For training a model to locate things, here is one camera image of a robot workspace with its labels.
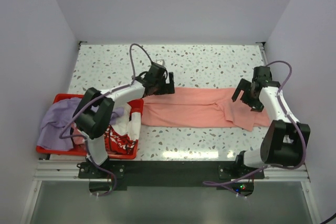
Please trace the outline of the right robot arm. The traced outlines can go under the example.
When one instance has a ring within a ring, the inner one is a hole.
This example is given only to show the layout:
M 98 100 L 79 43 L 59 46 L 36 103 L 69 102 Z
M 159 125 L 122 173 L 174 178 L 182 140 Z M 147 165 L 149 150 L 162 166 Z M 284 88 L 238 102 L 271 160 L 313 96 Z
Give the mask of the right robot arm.
M 269 66 L 254 68 L 251 81 L 241 79 L 232 101 L 240 99 L 253 112 L 266 111 L 270 126 L 257 150 L 242 151 L 232 168 L 239 178 L 246 178 L 253 169 L 269 166 L 297 169 L 306 159 L 310 126 L 300 123 L 288 107 L 282 84 L 272 79 Z

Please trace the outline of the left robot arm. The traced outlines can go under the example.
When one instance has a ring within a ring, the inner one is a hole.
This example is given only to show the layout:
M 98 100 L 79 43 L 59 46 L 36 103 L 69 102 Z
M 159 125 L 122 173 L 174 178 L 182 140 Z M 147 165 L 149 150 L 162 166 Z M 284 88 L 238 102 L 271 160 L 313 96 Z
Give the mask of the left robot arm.
M 88 89 L 76 108 L 73 119 L 80 134 L 85 136 L 88 159 L 92 162 L 91 173 L 97 178 L 108 174 L 109 165 L 105 162 L 108 153 L 103 137 L 114 108 L 151 95 L 174 92 L 174 74 L 168 72 L 164 60 L 152 62 L 149 70 L 135 77 L 131 84 L 107 91 Z

